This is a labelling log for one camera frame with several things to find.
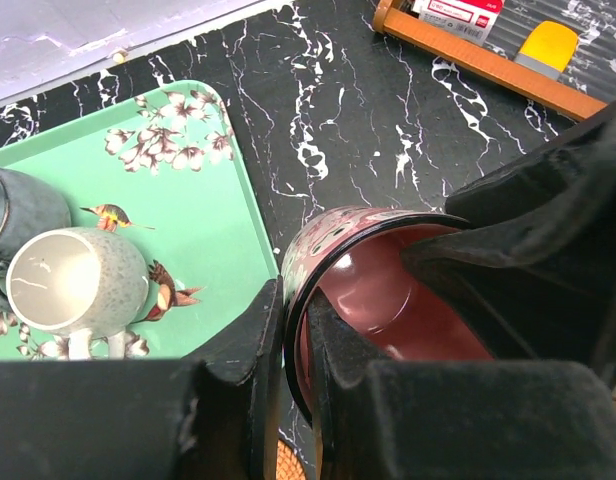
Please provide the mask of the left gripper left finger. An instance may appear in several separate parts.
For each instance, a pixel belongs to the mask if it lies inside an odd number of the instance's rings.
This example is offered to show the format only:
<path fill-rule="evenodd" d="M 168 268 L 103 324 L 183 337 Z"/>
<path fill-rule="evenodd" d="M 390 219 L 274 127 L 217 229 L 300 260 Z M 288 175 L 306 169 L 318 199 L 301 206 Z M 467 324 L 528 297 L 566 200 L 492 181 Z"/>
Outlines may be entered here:
<path fill-rule="evenodd" d="M 0 362 L 0 479 L 271 479 L 283 286 L 180 359 Z"/>

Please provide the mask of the silver white mug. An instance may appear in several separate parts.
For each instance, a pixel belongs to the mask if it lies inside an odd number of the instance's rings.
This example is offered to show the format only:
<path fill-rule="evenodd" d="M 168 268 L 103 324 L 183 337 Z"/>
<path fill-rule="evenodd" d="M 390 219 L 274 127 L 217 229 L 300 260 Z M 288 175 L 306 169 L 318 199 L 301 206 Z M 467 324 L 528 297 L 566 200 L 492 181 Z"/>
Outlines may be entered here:
<path fill-rule="evenodd" d="M 139 249 L 125 237 L 96 228 L 41 233 L 14 255 L 6 291 L 28 326 L 68 340 L 68 358 L 92 357 L 104 338 L 108 357 L 126 356 L 128 325 L 144 307 L 149 279 Z"/>

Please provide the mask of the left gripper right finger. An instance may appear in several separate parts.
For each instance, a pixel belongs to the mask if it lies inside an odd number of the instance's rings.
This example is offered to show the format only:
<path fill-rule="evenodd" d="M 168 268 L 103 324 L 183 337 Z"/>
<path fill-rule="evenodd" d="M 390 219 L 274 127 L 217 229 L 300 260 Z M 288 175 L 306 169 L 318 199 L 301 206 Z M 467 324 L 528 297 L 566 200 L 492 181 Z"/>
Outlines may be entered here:
<path fill-rule="evenodd" d="M 489 360 L 397 360 L 316 291 L 322 479 L 616 479 L 616 100 L 452 194 L 401 262 Z"/>

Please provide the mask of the maroon tall mug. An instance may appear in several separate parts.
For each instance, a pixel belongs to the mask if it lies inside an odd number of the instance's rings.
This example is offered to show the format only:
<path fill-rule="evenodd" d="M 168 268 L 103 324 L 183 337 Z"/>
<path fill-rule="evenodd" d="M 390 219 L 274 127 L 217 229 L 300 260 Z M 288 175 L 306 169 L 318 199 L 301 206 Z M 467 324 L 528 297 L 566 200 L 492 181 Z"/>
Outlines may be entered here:
<path fill-rule="evenodd" d="M 413 242 L 468 226 L 443 213 L 343 206 L 322 212 L 295 235 L 282 263 L 284 361 L 306 421 L 312 419 L 306 317 L 316 291 L 397 360 L 491 359 L 459 315 L 413 278 L 400 257 Z"/>

